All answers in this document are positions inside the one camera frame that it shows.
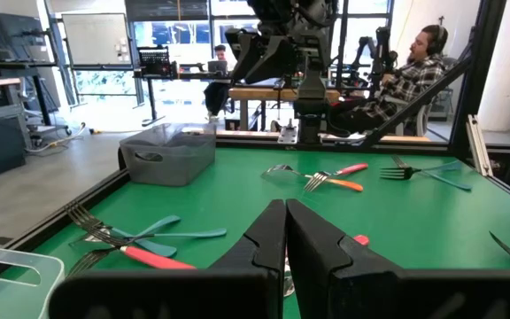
green table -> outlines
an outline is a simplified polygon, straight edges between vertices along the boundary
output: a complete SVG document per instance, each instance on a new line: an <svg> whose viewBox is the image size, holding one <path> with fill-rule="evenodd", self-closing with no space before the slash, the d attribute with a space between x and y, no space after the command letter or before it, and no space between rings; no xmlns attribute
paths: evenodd
<svg viewBox="0 0 510 319"><path fill-rule="evenodd" d="M414 167L433 167L453 157L402 156ZM306 173L335 171L366 162L369 168L349 180L363 192L323 184L304 192L306 182L288 173L261 173L275 164L289 164ZM170 231L227 228L225 237L205 240L158 238L174 245L174 256L207 268L242 236L272 199L296 198L349 235L363 234L370 248L403 268L510 268L510 256L493 242L489 231L510 245L510 194L464 165L446 172L454 181L473 185L461 191L426 176L410 181L379 178L380 167L393 167L389 155L218 148L214 165L186 187L131 183L123 170L83 194L91 213L114 227L137 233L155 221L176 214L182 220ZM23 248L58 257L66 272L85 253L68 243L84 232L58 211L22 238ZM120 253L111 253L94 268L148 268ZM296 318L296 297L285 300L284 317Z"/></svg>

plastic bin handle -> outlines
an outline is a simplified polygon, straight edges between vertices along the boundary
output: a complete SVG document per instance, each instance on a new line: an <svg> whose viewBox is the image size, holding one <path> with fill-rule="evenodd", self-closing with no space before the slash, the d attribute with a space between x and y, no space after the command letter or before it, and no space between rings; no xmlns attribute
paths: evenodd
<svg viewBox="0 0 510 319"><path fill-rule="evenodd" d="M136 158L148 162L160 163L163 161L163 156L155 152L135 152L134 155Z"/></svg>

transparent plastic container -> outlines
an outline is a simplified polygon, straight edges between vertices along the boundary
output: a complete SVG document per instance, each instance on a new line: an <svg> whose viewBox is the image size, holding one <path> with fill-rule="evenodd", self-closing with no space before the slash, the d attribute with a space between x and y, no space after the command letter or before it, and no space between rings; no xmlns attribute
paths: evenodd
<svg viewBox="0 0 510 319"><path fill-rule="evenodd" d="M64 279L62 261L0 249L0 264L21 267L9 268L0 276L0 319L48 318L50 293Z"/></svg>
<svg viewBox="0 0 510 319"><path fill-rule="evenodd" d="M184 186L215 160L213 124L161 124L120 142L136 183Z"/></svg>

man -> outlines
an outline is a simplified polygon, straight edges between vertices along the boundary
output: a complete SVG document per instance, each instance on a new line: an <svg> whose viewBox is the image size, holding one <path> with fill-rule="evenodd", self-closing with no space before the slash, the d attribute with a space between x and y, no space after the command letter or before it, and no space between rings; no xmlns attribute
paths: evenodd
<svg viewBox="0 0 510 319"><path fill-rule="evenodd" d="M218 45L214 48L218 61L226 61L225 45ZM208 109L208 119L215 120L218 113L228 100L230 80L214 80L204 90L205 107Z"/></svg>
<svg viewBox="0 0 510 319"><path fill-rule="evenodd" d="M391 96L410 102L427 87L444 76L441 53L448 39L448 31L438 25L427 26L416 36L410 47L407 64L382 79L380 96L371 100L358 99L334 106L328 115L328 131L348 136L377 128L397 112L397 106L384 101ZM414 135L415 118L405 121L405 132Z"/></svg>

pink handle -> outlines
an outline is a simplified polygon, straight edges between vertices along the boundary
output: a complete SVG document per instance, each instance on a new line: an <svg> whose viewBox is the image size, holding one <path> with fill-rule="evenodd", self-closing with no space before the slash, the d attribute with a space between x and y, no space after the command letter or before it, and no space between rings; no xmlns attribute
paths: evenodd
<svg viewBox="0 0 510 319"><path fill-rule="evenodd" d="M368 167L367 163L356 164L350 167L342 168L338 170L334 175L348 175L350 173L357 172L361 169L366 169L367 167Z"/></svg>
<svg viewBox="0 0 510 319"><path fill-rule="evenodd" d="M183 262L175 261L167 257L159 256L155 253L149 253L143 249L132 246L123 246L120 250L127 256L136 261L140 261L149 266L158 269L196 269L194 266L185 264Z"/></svg>
<svg viewBox="0 0 510 319"><path fill-rule="evenodd" d="M369 246L369 237L365 235L357 235L353 239L364 246Z"/></svg>

